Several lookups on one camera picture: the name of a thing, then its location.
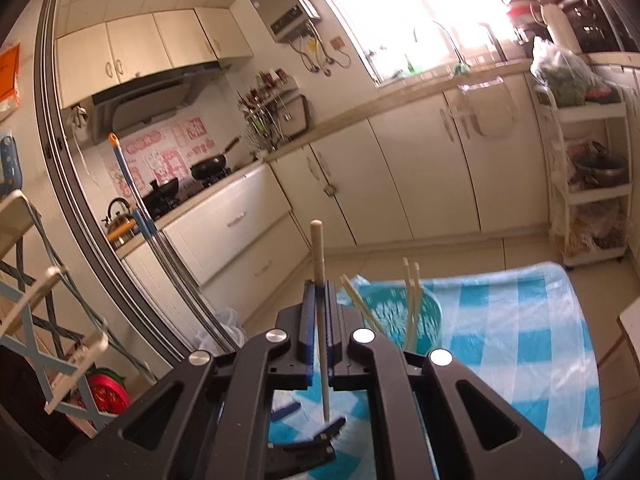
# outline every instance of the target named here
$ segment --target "tile floor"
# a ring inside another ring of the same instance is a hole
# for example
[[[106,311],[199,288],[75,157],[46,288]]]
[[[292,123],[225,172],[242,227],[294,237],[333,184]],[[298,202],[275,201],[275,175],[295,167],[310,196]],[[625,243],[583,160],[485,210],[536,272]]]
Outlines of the tile floor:
[[[420,263],[424,278],[479,274],[539,262],[560,262],[546,235],[505,238],[458,246],[385,251],[353,256],[327,256],[329,279],[341,274],[363,275],[368,280],[402,279],[403,256]],[[298,271],[275,300],[245,326],[249,335],[272,328],[278,311],[302,298],[303,281],[312,277],[310,264]],[[590,328],[593,349],[600,359],[620,336],[616,319],[640,296],[640,280],[630,260],[577,267],[569,273],[584,317]],[[640,413],[640,378],[626,344],[598,371],[602,400],[600,449],[609,457],[624,439]]]

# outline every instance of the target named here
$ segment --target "power socket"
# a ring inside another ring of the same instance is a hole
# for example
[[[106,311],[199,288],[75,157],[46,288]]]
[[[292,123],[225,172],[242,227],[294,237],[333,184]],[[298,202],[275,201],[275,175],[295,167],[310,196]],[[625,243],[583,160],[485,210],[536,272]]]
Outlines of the power socket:
[[[330,43],[334,50],[340,50],[345,45],[344,40],[340,36],[333,38]]]

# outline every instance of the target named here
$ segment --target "window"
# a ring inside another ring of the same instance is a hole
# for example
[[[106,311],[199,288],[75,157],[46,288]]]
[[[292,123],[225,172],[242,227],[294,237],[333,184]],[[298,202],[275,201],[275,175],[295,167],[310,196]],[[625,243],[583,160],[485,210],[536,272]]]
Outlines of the window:
[[[334,3],[378,83],[427,70],[437,75],[449,73],[458,58],[443,28],[451,33],[469,65],[498,59],[486,29],[478,23],[488,23],[501,43],[515,39],[501,0],[334,0]]]

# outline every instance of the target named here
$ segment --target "water heater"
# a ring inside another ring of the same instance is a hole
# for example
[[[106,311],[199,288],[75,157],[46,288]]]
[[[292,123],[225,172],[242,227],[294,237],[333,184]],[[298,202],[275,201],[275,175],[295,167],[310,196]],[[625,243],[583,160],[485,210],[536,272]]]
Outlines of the water heater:
[[[290,43],[307,34],[307,23],[320,16],[309,0],[250,0],[276,43]]]

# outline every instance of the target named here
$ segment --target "range hood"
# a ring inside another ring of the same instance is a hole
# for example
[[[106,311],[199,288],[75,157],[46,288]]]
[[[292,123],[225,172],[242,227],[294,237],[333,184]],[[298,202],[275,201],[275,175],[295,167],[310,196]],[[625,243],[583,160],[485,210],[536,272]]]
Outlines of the range hood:
[[[220,72],[217,61],[190,65],[132,79],[93,95],[92,141],[98,144],[111,132],[123,137],[175,115],[179,108],[193,104]]]

